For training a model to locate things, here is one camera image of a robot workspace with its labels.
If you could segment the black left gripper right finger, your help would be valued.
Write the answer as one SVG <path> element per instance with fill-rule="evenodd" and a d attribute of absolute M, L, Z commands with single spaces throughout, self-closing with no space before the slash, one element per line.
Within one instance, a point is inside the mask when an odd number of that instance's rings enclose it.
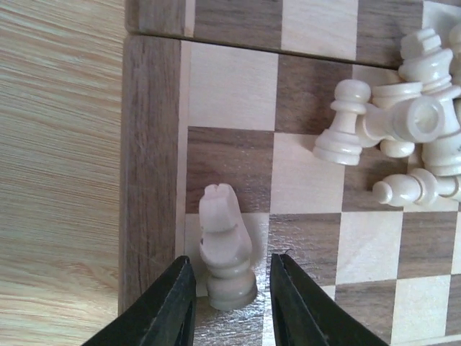
<path fill-rule="evenodd" d="M 288 254 L 271 256 L 269 283 L 277 345 L 387 345 L 338 306 Z"/>

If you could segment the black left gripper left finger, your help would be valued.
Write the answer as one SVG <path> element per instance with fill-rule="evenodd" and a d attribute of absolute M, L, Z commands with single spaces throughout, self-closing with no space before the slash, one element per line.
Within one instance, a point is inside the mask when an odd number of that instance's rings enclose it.
<path fill-rule="evenodd" d="M 84 344 L 192 345 L 196 302 L 192 265 L 182 255 L 135 303 Z"/>

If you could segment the white knight chess piece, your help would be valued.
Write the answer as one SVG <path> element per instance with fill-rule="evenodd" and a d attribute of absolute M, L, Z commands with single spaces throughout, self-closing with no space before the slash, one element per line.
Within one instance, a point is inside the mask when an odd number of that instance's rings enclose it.
<path fill-rule="evenodd" d="M 231 311 L 249 305 L 257 294 L 251 268 L 251 238 L 234 189 L 226 183 L 208 185 L 199 201 L 202 232 L 200 256 L 208 271 L 210 305 Z"/>

